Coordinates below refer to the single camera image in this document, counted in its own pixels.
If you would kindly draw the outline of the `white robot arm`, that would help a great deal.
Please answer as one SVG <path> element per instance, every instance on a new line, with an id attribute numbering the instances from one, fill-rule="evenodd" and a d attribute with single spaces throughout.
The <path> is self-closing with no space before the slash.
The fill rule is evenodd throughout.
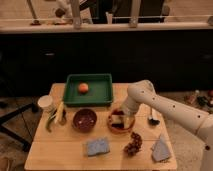
<path id="1" fill-rule="evenodd" d="M 131 83 L 121 110 L 127 116 L 134 116 L 141 104 L 154 108 L 173 119 L 183 128 L 205 143 L 200 171 L 213 171 L 213 115 L 197 108 L 159 96 L 149 80 Z"/>

